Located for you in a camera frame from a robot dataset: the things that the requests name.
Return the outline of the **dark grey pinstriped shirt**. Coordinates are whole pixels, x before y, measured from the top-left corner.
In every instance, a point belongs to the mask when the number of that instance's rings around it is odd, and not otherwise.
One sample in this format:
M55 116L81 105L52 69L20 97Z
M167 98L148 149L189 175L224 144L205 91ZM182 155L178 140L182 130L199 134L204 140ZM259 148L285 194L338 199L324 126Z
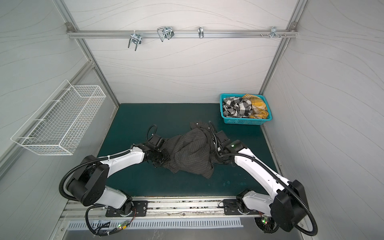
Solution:
M179 171L212 177L214 164L219 164L211 126L204 122L190 123L191 130L167 140L165 150L169 159L163 167L176 174Z

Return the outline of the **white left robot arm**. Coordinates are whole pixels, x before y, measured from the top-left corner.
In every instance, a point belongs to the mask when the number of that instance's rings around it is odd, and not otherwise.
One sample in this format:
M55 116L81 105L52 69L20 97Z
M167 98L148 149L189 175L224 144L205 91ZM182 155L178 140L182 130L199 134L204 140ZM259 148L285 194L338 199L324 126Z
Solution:
M121 216L127 216L134 209L132 197L107 186L108 178L144 161L161 166L169 159L166 142L166 139L154 135L145 143L132 145L120 153L101 158L89 155L80 165L65 174L59 185L60 193L66 199L80 202L85 207L104 206Z

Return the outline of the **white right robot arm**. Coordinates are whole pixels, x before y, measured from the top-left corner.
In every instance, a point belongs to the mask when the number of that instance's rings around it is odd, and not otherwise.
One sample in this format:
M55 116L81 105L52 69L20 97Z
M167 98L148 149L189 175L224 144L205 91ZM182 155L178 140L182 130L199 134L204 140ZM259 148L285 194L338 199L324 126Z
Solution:
M213 134L213 143L221 160L229 160L241 167L267 192L263 195L249 190L238 195L237 204L241 214L258 212L261 217L257 223L265 233L280 228L286 232L298 229L310 236L317 234L318 227L310 213L303 184L281 176L241 141L231 142L223 131Z

